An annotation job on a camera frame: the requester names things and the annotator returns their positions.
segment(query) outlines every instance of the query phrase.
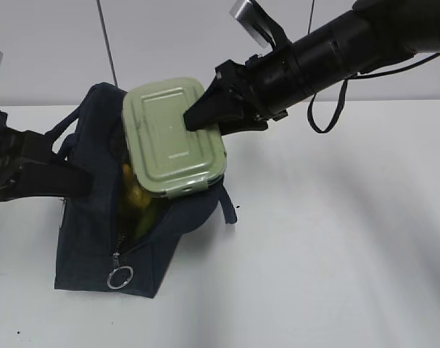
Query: tool bag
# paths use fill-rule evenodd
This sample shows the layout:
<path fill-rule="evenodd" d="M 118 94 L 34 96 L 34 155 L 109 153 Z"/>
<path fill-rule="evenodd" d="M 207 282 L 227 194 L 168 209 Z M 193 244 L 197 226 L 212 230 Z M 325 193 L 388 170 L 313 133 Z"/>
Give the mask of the tool bag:
<path fill-rule="evenodd" d="M 46 135 L 56 141 L 78 120 L 58 155 L 94 177 L 91 194 L 65 199 L 59 230 L 55 289 L 122 292 L 153 298 L 185 233 L 202 226 L 221 203 L 226 223 L 237 221 L 223 180 L 207 191 L 170 200 L 154 227 L 120 250 L 117 210 L 122 163 L 128 158 L 121 120 L 125 92 L 95 85 L 81 105 Z"/>

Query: zipper pull ring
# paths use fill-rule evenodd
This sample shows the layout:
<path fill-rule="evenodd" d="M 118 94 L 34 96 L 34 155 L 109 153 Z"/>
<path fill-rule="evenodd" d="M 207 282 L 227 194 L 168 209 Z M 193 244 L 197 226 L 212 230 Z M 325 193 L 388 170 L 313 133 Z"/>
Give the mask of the zipper pull ring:
<path fill-rule="evenodd" d="M 120 268 L 120 253 L 114 252 L 112 258 L 113 258 L 113 269 L 117 270 L 118 268 Z"/>
<path fill-rule="evenodd" d="M 111 290 L 120 290 L 120 289 L 123 289 L 125 286 L 127 286 L 131 282 L 131 280 L 133 279 L 133 276 L 134 276 L 134 270 L 133 270 L 133 268 L 131 266 L 123 266 L 123 267 L 120 266 L 120 253 L 119 252 L 114 252 L 113 253 L 112 260 L 113 260 L 113 271 L 110 272 L 110 274 L 109 274 L 109 276 L 107 278 L 107 286 Z M 118 286 L 113 285 L 112 284 L 112 279 L 121 270 L 129 271 L 128 277 L 120 285 L 118 285 Z"/>

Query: zipper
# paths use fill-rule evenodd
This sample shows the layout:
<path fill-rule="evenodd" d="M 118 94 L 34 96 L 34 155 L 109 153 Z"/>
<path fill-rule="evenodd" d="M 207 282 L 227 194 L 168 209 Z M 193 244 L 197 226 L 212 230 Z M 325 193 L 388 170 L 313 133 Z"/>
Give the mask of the zipper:
<path fill-rule="evenodd" d="M 110 220 L 110 225 L 112 226 L 112 230 L 110 233 L 110 241 L 109 245 L 111 246 L 111 250 L 113 250 L 112 253 L 112 264 L 113 264 L 113 271 L 109 273 L 107 277 L 107 286 L 111 290 L 120 290 L 126 287 L 131 280 L 133 279 L 134 269 L 131 266 L 122 266 L 120 264 L 120 256 L 122 254 L 127 254 L 129 252 L 132 252 L 133 250 L 138 249 L 139 247 L 142 247 L 144 245 L 145 240 L 150 236 L 151 232 L 154 231 L 158 226 L 162 223 L 164 220 L 164 216 L 168 213 L 168 211 L 172 208 L 174 204 L 170 204 L 166 209 L 162 211 L 162 214 L 160 214 L 160 219 L 155 223 L 155 225 L 151 228 L 151 230 L 143 236 L 137 243 L 134 243 L 126 248 L 123 248 L 122 245 L 124 244 L 125 240 L 128 237 L 128 229 L 121 229 L 118 226 L 118 204 L 120 201 L 120 181 L 122 178 L 122 173 L 119 171 L 117 175 L 117 180 L 115 181 L 115 187 L 113 189 L 113 199 L 112 199 L 112 206 L 111 206 L 111 212 L 112 217 Z M 128 272 L 128 276 L 125 278 L 125 280 L 121 284 L 113 284 L 113 278 L 116 276 L 117 273 L 120 271 Z"/>

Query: black robotic arm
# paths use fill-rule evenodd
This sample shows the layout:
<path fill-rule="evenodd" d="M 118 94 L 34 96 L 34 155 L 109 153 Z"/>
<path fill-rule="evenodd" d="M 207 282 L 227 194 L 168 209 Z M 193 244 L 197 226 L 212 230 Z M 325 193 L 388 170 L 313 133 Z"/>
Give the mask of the black robotic arm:
<path fill-rule="evenodd" d="M 194 131 L 263 131 L 268 120 L 339 81 L 440 52 L 440 0 L 358 0 L 353 9 L 295 43 L 255 0 L 238 1 L 237 18 L 272 45 L 245 65 L 217 67 L 212 85 L 184 115 Z"/>

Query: metal ring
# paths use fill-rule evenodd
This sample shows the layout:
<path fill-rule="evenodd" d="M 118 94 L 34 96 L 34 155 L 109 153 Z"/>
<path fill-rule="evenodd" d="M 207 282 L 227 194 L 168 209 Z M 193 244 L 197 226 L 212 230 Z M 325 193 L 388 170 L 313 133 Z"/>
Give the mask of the metal ring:
<path fill-rule="evenodd" d="M 117 272 L 120 272 L 121 270 L 129 270 L 130 271 L 130 275 L 128 276 L 128 278 L 119 286 L 113 286 L 112 285 L 112 278 L 115 276 L 115 274 L 117 274 Z M 111 288 L 111 290 L 120 290 L 123 289 L 125 286 L 127 286 L 131 280 L 133 279 L 133 275 L 134 275 L 134 270 L 132 267 L 130 266 L 123 266 L 123 267 L 119 267 L 119 268 L 115 268 L 110 274 L 109 277 L 107 278 L 107 286 L 109 288 Z"/>

